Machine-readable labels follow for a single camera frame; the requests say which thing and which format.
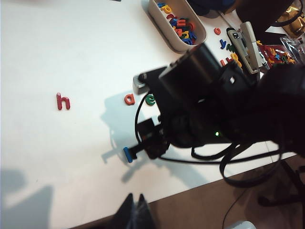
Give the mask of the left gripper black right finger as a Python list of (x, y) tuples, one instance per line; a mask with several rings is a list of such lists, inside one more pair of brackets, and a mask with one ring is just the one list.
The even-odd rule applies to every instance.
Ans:
[(140, 194), (135, 212), (136, 229), (154, 229), (155, 222), (150, 207), (143, 194)]

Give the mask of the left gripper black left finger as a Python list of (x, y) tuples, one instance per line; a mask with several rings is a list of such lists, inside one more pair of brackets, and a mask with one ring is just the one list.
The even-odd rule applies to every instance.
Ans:
[(134, 200), (133, 194), (130, 193), (119, 207), (117, 212), (112, 216), (110, 220), (104, 222), (96, 229), (130, 229), (132, 226), (132, 215), (134, 212)]

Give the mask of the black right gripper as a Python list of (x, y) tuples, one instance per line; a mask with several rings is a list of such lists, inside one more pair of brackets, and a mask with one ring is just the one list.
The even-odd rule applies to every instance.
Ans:
[(170, 145), (191, 148), (198, 144), (184, 118), (158, 125), (151, 118), (142, 121), (138, 123), (138, 137), (141, 142), (132, 147), (132, 159), (137, 159), (140, 151), (144, 151), (150, 159), (157, 159), (166, 153)]

